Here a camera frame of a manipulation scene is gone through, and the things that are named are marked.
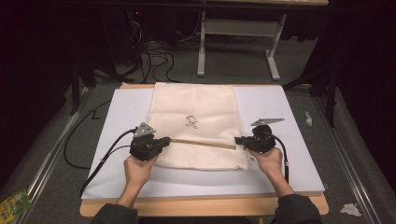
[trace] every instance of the person's right hand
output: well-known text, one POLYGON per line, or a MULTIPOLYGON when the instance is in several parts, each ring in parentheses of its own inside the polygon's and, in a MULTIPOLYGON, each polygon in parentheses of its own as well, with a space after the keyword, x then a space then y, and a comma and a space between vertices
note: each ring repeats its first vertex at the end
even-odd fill
POLYGON ((282 158, 283 154, 279 148, 273 147, 265 153, 259 153, 253 150, 248 150, 250 155, 256 158, 260 169, 268 175, 282 175, 282 158))

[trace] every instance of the hand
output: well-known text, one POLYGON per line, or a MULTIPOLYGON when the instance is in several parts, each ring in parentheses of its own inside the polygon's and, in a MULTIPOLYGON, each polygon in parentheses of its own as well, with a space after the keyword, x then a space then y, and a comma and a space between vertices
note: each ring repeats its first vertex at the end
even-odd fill
POLYGON ((250 155, 256 158, 257 163, 263 173, 268 175, 279 175, 282 174, 282 158, 283 154, 279 148, 273 147, 271 150, 265 153, 259 153, 253 150, 248 150, 250 155))
POLYGON ((130 156, 124 161, 126 184, 117 204, 127 208, 134 206, 134 201, 140 190, 149 180, 149 174, 158 156, 149 161, 140 161, 130 156))

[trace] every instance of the fabric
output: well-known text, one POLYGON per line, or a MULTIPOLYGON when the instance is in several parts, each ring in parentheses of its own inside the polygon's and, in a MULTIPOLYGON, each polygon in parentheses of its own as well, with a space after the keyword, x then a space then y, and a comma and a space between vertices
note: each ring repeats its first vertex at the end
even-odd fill
POLYGON ((148 113, 148 125, 155 137, 194 141, 223 147, 171 142, 157 164, 197 170, 248 168, 248 153, 236 146, 240 136, 238 106, 232 86, 157 83, 148 113))
MULTIPOLYGON (((241 217, 225 217, 223 219, 205 219, 204 217, 175 218, 175 217, 145 217, 141 223, 149 224, 176 224, 176 223, 193 223, 193 224, 246 224, 247 221, 241 217)), ((136 224, 137 211, 128 209, 117 204, 106 204, 99 210, 93 219, 92 224, 136 224)), ((278 208, 276 209, 277 224, 320 224, 320 214, 318 209, 309 200, 308 197, 291 194, 284 196, 278 200, 278 208)))

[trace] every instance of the dark sleeve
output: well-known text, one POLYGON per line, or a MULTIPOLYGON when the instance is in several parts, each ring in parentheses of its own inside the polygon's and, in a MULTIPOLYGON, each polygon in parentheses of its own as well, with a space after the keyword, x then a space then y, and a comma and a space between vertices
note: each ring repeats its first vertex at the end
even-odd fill
POLYGON ((93 218, 92 224, 137 224, 137 210, 107 203, 93 218))
POLYGON ((276 223, 322 223, 320 213, 311 200, 299 194, 290 194, 280 198, 275 210, 276 223))

